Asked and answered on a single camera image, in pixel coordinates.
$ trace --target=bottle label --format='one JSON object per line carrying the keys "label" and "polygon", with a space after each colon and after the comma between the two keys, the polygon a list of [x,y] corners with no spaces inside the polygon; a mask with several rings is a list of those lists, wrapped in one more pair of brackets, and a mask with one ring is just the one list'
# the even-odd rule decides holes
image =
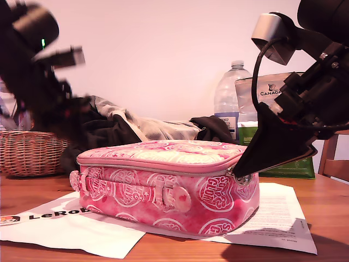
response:
{"label": "bottle label", "polygon": [[222,119],[226,123],[230,131],[231,137],[234,140],[239,140],[239,133],[238,133],[239,112],[216,113],[214,115]]}

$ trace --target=gray cloth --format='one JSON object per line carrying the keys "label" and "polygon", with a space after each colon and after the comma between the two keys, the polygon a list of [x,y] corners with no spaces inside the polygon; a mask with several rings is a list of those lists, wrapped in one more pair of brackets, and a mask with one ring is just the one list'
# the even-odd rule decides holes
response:
{"label": "gray cloth", "polygon": [[153,118],[138,117],[114,105],[110,101],[90,96],[91,104],[101,115],[109,120],[113,115],[120,115],[142,141],[148,140],[194,140],[201,129],[189,121],[160,121]]}

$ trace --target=plastic water bottle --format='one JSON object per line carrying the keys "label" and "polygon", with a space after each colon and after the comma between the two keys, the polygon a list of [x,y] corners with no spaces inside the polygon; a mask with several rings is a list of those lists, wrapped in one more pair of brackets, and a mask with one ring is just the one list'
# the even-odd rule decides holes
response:
{"label": "plastic water bottle", "polygon": [[235,81],[250,78],[252,75],[244,69],[244,61],[233,61],[231,69],[224,74],[218,83],[214,95],[214,115],[222,119],[228,126],[231,136],[239,142],[238,118],[239,106],[235,89]]}

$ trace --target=bottle cap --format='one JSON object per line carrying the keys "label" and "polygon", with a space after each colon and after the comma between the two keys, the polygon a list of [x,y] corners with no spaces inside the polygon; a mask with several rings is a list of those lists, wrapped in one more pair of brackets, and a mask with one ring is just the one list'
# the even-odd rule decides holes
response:
{"label": "bottle cap", "polygon": [[244,61],[243,60],[235,60],[233,62],[231,62],[231,66],[237,66],[237,65],[244,65]]}

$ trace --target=blurred robot arm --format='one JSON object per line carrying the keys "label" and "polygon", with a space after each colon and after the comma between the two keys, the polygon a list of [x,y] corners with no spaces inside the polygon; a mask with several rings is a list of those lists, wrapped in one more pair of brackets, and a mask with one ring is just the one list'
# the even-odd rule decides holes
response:
{"label": "blurred robot arm", "polygon": [[59,35],[54,17],[37,4],[8,6],[0,0],[0,78],[17,104],[33,114],[35,126],[72,140],[83,139],[80,108],[88,99],[72,97],[54,70],[84,63],[82,49],[38,58]]}

